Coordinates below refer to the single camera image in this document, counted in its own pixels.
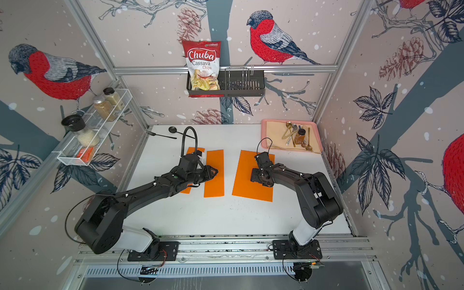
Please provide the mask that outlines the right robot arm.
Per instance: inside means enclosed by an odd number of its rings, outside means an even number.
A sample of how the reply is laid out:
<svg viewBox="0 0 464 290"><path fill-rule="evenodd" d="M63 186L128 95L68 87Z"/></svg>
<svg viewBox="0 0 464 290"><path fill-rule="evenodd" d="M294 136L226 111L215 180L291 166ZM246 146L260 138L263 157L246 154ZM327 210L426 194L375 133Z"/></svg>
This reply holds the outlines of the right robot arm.
<svg viewBox="0 0 464 290"><path fill-rule="evenodd" d="M277 184L296 193L303 219L289 234L289 244L295 254L303 254L321 230L343 214L340 198L321 172L304 174L281 163L274 164L268 152L259 153L254 159L257 168L252 170L251 182L265 187Z"/></svg>

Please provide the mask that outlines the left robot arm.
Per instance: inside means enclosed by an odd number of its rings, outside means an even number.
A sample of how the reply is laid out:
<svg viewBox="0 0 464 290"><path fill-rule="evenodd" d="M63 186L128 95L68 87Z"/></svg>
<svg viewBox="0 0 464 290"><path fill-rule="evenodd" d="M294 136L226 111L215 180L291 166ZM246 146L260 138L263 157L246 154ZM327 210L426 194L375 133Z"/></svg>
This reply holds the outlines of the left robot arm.
<svg viewBox="0 0 464 290"><path fill-rule="evenodd" d="M201 163L201 152L180 158L170 172L143 186L120 193L95 195L74 230L94 254L109 250L132 250L157 256L159 239L147 228L124 226L131 214L161 199L170 198L189 186L212 180L219 170Z"/></svg>

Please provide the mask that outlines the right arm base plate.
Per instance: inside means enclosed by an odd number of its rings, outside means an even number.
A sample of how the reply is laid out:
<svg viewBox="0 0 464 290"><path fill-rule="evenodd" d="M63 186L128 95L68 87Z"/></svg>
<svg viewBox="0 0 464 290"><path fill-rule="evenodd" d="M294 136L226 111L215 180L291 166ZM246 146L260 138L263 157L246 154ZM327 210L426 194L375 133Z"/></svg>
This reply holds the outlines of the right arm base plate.
<svg viewBox="0 0 464 290"><path fill-rule="evenodd" d="M304 246L290 240L273 240L269 249L273 252L275 260L315 259L319 261L323 258L318 240L313 240Z"/></svg>

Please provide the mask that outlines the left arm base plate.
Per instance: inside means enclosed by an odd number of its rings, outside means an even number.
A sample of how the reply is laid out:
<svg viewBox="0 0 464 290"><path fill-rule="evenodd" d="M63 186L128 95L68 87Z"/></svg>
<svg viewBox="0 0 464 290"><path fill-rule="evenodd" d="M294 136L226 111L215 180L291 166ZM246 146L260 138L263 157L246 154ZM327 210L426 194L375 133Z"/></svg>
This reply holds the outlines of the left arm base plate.
<svg viewBox="0 0 464 290"><path fill-rule="evenodd" d="M155 241L146 251L139 253L130 251L128 254L128 262L171 262L176 261L180 243L175 242L159 242Z"/></svg>

